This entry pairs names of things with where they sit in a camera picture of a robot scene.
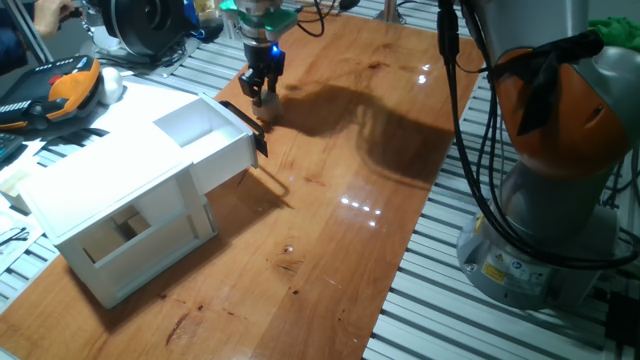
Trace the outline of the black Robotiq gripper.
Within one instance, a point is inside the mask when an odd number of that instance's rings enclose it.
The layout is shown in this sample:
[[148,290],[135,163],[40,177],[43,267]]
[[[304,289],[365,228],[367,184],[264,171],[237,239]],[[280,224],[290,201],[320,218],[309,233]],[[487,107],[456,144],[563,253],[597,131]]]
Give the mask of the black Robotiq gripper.
[[252,100],[258,99],[263,84],[267,83],[267,91],[276,94],[279,77],[284,72],[286,53],[277,42],[245,43],[244,52],[248,69],[238,78],[242,92]]

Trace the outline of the bare person hand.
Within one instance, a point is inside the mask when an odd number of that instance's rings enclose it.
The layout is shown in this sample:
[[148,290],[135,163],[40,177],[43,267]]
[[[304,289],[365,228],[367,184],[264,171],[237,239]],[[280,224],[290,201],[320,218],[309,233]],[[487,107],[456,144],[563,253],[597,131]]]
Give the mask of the bare person hand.
[[33,24],[43,39],[53,37],[60,24],[76,9],[72,0],[37,0],[34,3]]

